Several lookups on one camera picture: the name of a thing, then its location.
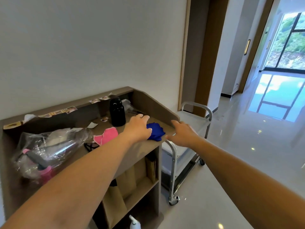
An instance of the cart wheel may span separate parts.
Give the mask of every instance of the cart wheel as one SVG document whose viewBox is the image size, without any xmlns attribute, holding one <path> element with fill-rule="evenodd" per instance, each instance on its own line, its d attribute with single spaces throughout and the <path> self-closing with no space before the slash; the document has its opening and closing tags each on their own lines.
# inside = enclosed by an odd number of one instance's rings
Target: cart wheel
<svg viewBox="0 0 305 229">
<path fill-rule="evenodd" d="M 202 166 L 204 166 L 206 164 L 206 162 L 202 158 L 199 159 L 199 162 L 200 162 L 200 165 L 202 165 Z"/>
<path fill-rule="evenodd" d="M 170 206 L 174 206 L 179 202 L 180 198 L 178 196 L 174 197 L 174 199 L 172 201 L 169 201 L 168 203 L 170 204 Z"/>
</svg>

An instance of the forearm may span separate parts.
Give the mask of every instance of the forearm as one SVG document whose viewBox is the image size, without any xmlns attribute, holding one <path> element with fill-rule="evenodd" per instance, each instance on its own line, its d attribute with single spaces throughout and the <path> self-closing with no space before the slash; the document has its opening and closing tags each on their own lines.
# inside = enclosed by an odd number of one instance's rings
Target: forearm
<svg viewBox="0 0 305 229">
<path fill-rule="evenodd" d="M 196 139 L 193 145 L 254 228 L 305 227 L 303 198 L 205 139 Z"/>
<path fill-rule="evenodd" d="M 41 187 L 3 228 L 85 228 L 131 146 L 119 134 Z"/>
</svg>

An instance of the white bottle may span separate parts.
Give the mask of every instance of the white bottle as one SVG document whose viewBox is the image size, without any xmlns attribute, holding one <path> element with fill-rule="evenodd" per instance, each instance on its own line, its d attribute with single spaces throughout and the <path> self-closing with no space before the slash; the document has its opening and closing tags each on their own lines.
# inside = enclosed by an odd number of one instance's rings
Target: white bottle
<svg viewBox="0 0 305 229">
<path fill-rule="evenodd" d="M 132 223 L 130 224 L 130 229 L 141 229 L 141 224 L 138 220 L 136 220 L 131 215 L 129 216 L 129 218 L 132 221 Z"/>
</svg>

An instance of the metal cart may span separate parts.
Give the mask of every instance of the metal cart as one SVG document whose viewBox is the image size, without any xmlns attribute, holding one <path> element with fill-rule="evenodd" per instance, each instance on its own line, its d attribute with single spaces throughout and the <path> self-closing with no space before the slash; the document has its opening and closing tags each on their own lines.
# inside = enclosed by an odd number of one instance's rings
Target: metal cart
<svg viewBox="0 0 305 229">
<path fill-rule="evenodd" d="M 207 110 L 209 113 L 208 119 L 183 111 L 186 104 L 201 107 Z M 181 121 L 189 124 L 199 135 L 202 135 L 204 133 L 204 129 L 206 129 L 204 138 L 207 138 L 213 116 L 210 108 L 195 102 L 184 102 L 182 104 L 182 111 L 177 112 L 177 114 L 179 115 Z M 192 170 L 198 160 L 200 165 L 204 165 L 205 162 L 193 150 L 176 146 L 173 142 L 168 140 L 162 144 L 162 150 L 161 184 L 170 192 L 168 201 L 169 204 L 173 206 L 180 200 L 175 194 L 188 173 Z"/>
</svg>

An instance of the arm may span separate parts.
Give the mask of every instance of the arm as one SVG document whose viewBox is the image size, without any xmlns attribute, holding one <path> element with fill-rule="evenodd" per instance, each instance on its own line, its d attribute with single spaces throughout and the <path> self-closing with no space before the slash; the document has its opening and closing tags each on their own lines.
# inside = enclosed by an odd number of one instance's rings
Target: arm
<svg viewBox="0 0 305 229">
<path fill-rule="evenodd" d="M 132 117 L 124 132 L 88 153 L 42 186 L 2 229 L 86 228 L 132 144 L 146 140 L 149 116 Z"/>
<path fill-rule="evenodd" d="M 271 177 L 173 121 L 168 140 L 194 150 L 254 228 L 305 228 L 305 200 Z"/>
</svg>

